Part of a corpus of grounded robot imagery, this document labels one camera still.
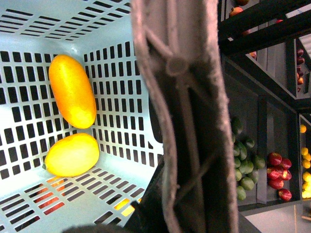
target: shelf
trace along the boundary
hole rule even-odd
[[[293,177],[284,182],[284,188],[289,189],[293,195],[289,202],[279,199],[276,190],[267,186],[266,169],[261,169],[256,187],[246,192],[244,201],[238,202],[239,211],[246,216],[300,203],[296,111],[225,56],[223,69],[230,115],[240,118],[244,135],[256,142],[250,154],[267,158],[268,153],[279,152],[293,164],[289,169]]]

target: apple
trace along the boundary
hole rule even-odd
[[[282,162],[282,156],[279,153],[272,152],[268,154],[268,161],[271,165],[277,166]]]
[[[284,169],[280,165],[275,166],[275,168],[276,168],[276,171],[278,172],[278,177],[282,178]]]
[[[292,178],[292,174],[289,170],[284,169],[282,179],[285,181],[289,181]]]
[[[298,49],[297,50],[297,56],[298,57],[301,57],[303,55],[303,53],[304,53],[303,49]]]
[[[287,158],[282,158],[282,162],[280,163],[280,166],[284,169],[289,169],[292,166],[292,163]]]
[[[300,78],[298,79],[297,84],[298,84],[298,85],[302,85],[302,84],[303,84],[303,78],[302,78],[302,77],[300,77]]]
[[[292,198],[291,192],[286,188],[280,189],[277,193],[282,200],[289,201]]]
[[[279,178],[279,172],[276,170],[275,167],[268,167],[267,168],[267,177],[269,179],[275,180],[275,179]]]
[[[284,186],[284,181],[281,178],[277,178],[275,180],[271,179],[268,184],[274,189],[281,189]]]
[[[249,2],[249,0],[235,0],[235,2],[239,6],[245,6]]]
[[[303,57],[297,57],[297,65],[304,64],[305,59]]]
[[[243,11],[243,9],[242,8],[240,8],[240,7],[234,7],[234,8],[232,8],[231,9],[231,12],[229,13],[229,17],[233,17],[233,16],[235,16],[236,14],[238,14],[238,13],[241,13]]]
[[[256,51],[250,52],[249,55],[251,55],[252,58],[254,58],[256,60],[256,58],[257,58],[257,52]]]

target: yellow fruit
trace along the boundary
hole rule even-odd
[[[304,159],[304,160],[302,161],[302,166],[303,166],[304,168],[308,169],[308,168],[311,167],[311,163],[310,163],[308,160]]]
[[[77,133],[59,140],[51,147],[43,167],[55,176],[78,176],[92,168],[99,159],[95,138]]]
[[[307,131],[307,127],[305,125],[300,125],[300,132],[305,133]]]
[[[303,147],[303,148],[301,149],[301,154],[302,154],[303,156],[306,156],[306,155],[308,154],[308,148]]]
[[[311,182],[311,174],[308,173],[307,171],[303,173],[302,178],[305,182]]]
[[[306,188],[308,187],[308,184],[309,184],[308,182],[303,183],[302,189],[303,189],[303,190],[306,190]]]
[[[303,191],[303,192],[302,192],[302,198],[303,198],[303,199],[307,198],[307,195],[308,195],[308,194],[307,194],[306,191]]]
[[[95,121],[96,104],[86,72],[67,55],[56,56],[49,69],[51,88],[57,107],[65,120],[79,129]]]

